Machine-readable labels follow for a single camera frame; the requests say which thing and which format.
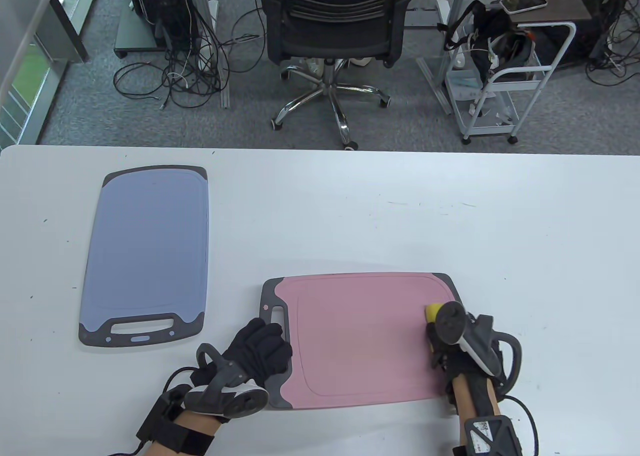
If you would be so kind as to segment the person's right hand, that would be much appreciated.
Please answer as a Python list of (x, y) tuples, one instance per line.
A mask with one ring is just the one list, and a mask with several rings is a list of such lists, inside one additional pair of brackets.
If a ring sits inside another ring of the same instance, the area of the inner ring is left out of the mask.
[(499, 378), (489, 376), (466, 351), (462, 351), (459, 345), (445, 344), (438, 337), (434, 322), (427, 323), (426, 337), (432, 350), (431, 366), (434, 368), (440, 367), (443, 370), (445, 374), (445, 394), (451, 405), (457, 406), (453, 380), (461, 374), (464, 374), (464, 376), (477, 376), (483, 380), (489, 378), (494, 385), (500, 385)]

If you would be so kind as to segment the person's left hand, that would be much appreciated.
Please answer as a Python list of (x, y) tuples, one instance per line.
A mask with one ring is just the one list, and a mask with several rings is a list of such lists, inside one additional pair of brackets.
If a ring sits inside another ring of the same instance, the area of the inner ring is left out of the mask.
[(192, 389), (204, 391), (211, 386), (219, 392), (264, 390), (267, 379), (287, 371), (292, 351), (279, 324), (251, 319), (226, 350), (218, 351), (207, 342), (198, 347), (198, 366), (190, 376)]

